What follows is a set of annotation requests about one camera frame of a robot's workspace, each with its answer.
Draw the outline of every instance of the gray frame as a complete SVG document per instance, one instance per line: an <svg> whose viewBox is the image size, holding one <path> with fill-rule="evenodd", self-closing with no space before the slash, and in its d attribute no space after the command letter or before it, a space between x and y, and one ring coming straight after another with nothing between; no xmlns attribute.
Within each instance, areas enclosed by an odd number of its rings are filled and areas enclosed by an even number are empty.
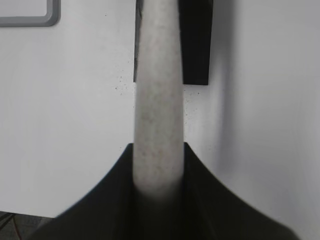
<svg viewBox="0 0 320 240"><path fill-rule="evenodd" d="M44 16L3 16L0 27L50 27L60 17L60 0L47 0Z"/></svg>

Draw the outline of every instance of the speckled gray column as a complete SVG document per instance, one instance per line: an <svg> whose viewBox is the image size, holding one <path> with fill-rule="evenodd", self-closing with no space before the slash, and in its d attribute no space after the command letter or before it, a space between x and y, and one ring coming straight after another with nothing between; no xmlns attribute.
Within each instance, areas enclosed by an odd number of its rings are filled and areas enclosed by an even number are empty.
<svg viewBox="0 0 320 240"><path fill-rule="evenodd" d="M177 0L145 0L136 81L133 181L158 203L179 191L184 169L183 84Z"/></svg>

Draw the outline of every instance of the black plastic base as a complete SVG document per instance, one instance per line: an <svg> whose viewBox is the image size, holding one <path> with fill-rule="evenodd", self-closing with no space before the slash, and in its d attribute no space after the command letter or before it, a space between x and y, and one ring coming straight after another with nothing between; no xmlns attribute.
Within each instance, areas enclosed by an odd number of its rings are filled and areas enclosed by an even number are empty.
<svg viewBox="0 0 320 240"><path fill-rule="evenodd" d="M150 231L137 215L133 185L133 144L82 200L40 228L30 240L147 239ZM162 226L152 239L172 240L297 240L285 226L271 220L230 192L184 145L182 198L169 235Z"/></svg>

